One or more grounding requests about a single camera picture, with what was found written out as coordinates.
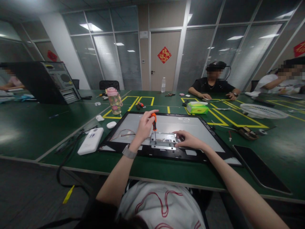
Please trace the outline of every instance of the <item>computer case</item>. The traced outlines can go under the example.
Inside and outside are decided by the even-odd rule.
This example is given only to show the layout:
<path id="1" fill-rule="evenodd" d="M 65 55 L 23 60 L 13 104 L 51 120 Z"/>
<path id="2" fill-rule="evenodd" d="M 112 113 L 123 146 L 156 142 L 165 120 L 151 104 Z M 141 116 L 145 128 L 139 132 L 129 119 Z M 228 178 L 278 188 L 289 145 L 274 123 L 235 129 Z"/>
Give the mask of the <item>computer case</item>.
<path id="1" fill-rule="evenodd" d="M 70 104 L 81 99 L 63 62 L 1 63 L 40 103 Z"/>

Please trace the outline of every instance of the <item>hand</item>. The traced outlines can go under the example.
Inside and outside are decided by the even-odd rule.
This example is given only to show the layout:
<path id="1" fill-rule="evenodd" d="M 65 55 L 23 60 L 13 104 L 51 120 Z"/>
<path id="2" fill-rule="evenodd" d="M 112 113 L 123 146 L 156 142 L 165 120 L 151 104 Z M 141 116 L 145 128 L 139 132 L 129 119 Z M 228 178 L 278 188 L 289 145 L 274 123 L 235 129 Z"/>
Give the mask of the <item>hand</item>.
<path id="1" fill-rule="evenodd" d="M 230 98 L 230 100 L 236 100 L 236 96 L 233 93 L 226 94 Z"/>
<path id="2" fill-rule="evenodd" d="M 177 134 L 177 138 L 184 137 L 185 140 L 183 142 L 178 142 L 175 144 L 175 147 L 191 147 L 194 149 L 201 149 L 203 151 L 212 149 L 208 144 L 204 143 L 203 141 L 199 140 L 198 138 L 191 135 L 189 132 L 185 130 L 179 130 L 173 132 L 174 134 Z"/>
<path id="3" fill-rule="evenodd" d="M 2 91 L 8 91 L 9 89 L 10 89 L 9 87 L 0 86 L 0 90 L 2 90 Z"/>
<path id="4" fill-rule="evenodd" d="M 147 139 L 151 134 L 151 129 L 153 126 L 153 122 L 155 121 L 155 117 L 151 117 L 152 113 L 156 113 L 159 110 L 146 111 L 139 122 L 139 127 L 137 130 L 137 134 L 135 139 L 139 139 L 141 143 Z"/>
<path id="5" fill-rule="evenodd" d="M 199 97 L 199 98 L 208 99 L 208 100 L 211 100 L 211 99 L 212 99 L 212 97 L 211 97 L 209 94 L 199 94 L 198 97 Z"/>

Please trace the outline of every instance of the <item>white power bank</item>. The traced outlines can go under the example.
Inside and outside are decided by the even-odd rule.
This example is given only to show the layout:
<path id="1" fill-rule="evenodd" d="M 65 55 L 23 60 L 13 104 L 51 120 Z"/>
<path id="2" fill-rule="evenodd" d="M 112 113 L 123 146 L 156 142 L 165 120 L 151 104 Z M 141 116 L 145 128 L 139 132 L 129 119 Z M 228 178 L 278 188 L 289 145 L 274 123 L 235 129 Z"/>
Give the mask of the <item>white power bank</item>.
<path id="1" fill-rule="evenodd" d="M 95 152 L 98 148 L 98 144 L 101 140 L 103 132 L 104 128 L 96 128 L 90 130 L 77 153 L 79 155 L 84 155 Z"/>

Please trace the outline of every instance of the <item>person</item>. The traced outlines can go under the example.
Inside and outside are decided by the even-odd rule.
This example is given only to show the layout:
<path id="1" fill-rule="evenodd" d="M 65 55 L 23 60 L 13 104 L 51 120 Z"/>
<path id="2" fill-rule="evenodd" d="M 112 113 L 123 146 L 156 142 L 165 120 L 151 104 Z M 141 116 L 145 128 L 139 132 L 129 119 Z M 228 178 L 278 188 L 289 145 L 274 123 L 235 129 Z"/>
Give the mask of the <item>person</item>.
<path id="1" fill-rule="evenodd" d="M 227 81 L 219 79 L 225 67 L 226 63 L 222 61 L 210 63 L 206 68 L 207 78 L 197 79 L 188 92 L 206 100 L 212 99 L 209 93 L 225 92 L 230 100 L 236 100 L 241 91 L 230 85 Z"/>
<path id="2" fill-rule="evenodd" d="M 21 83 L 21 81 L 15 76 L 15 74 L 8 68 L 5 68 L 7 74 L 11 75 L 10 80 L 7 84 L 0 86 L 0 90 L 8 91 L 12 89 L 25 89 L 25 86 Z"/>
<path id="3" fill-rule="evenodd" d="M 129 184 L 126 186 L 137 151 L 151 134 L 155 120 L 151 114 L 158 111 L 143 114 L 133 141 L 123 151 L 91 208 L 75 228 L 205 228 L 200 207 L 185 187 L 144 181 L 138 181 L 129 189 Z M 177 138 L 184 138 L 175 147 L 192 147 L 207 155 L 254 228 L 288 228 L 264 199 L 208 144 L 183 130 L 174 133 Z"/>
<path id="4" fill-rule="evenodd" d="M 305 86 L 304 80 L 296 79 L 302 72 L 300 65 L 283 65 L 274 74 L 261 78 L 254 91 L 261 93 L 297 94 Z"/>

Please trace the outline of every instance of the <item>table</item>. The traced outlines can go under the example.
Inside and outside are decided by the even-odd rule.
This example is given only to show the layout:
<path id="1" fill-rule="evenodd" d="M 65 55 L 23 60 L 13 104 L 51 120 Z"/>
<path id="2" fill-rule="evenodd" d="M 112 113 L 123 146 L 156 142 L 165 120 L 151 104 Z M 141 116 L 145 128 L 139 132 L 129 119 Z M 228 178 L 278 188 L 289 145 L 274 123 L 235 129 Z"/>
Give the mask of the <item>table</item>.
<path id="1" fill-rule="evenodd" d="M 168 92 L 156 91 L 121 91 L 123 99 L 122 113 L 114 116 L 110 110 L 108 101 L 101 97 L 95 98 L 100 90 L 79 90 L 81 96 L 93 96 L 92 100 L 78 101 L 73 104 L 47 105 L 36 102 L 16 103 L 10 102 L 0 106 L 0 158 L 23 160 L 39 163 L 43 166 L 57 167 L 66 154 L 54 154 L 56 149 L 70 136 L 81 128 L 90 128 L 95 125 L 104 128 L 101 141 L 110 130 L 107 123 L 119 121 L 127 111 L 137 111 L 135 104 L 141 101 L 146 108 L 143 111 L 159 109 L 160 113 L 186 114 L 189 113 L 182 102 L 185 100 L 196 101 L 198 98 L 191 96 L 165 97 Z M 213 99 L 223 99 L 224 94 L 212 94 Z M 224 101 L 209 104 L 210 111 L 202 118 L 214 125 L 216 133 L 229 145 L 242 145 L 252 148 L 268 167 L 284 182 L 292 191 L 292 195 L 281 194 L 267 190 L 259 186 L 246 168 L 233 167 L 252 187 L 264 198 L 280 199 L 289 202 L 305 203 L 304 168 L 305 168 L 305 108 L 303 101 L 295 101 L 285 97 L 269 96 L 268 101 L 275 104 L 278 110 L 294 110 L 288 113 L 289 117 L 282 120 L 252 119 L 242 114 L 239 109 L 241 103 L 254 103 L 248 96 L 241 95 L 237 101 Z M 232 108 L 232 110 L 216 110 L 216 108 Z M 49 116 L 60 114 L 49 119 Z M 97 122 L 95 116 L 101 114 L 105 120 Z M 221 127 L 248 126 L 256 130 L 268 129 L 268 135 L 256 141 L 248 141 L 238 134 L 232 133 L 232 141 L 229 142 L 227 129 Z M 66 163 L 65 169 L 108 175 L 121 158 L 120 154 L 111 152 L 96 152 L 79 156 L 74 153 Z M 225 191 L 217 171 L 209 164 L 174 161 L 158 158 L 137 157 L 133 163 L 131 178 L 152 182 L 161 182 L 176 185 L 185 185 L 212 191 Z"/>

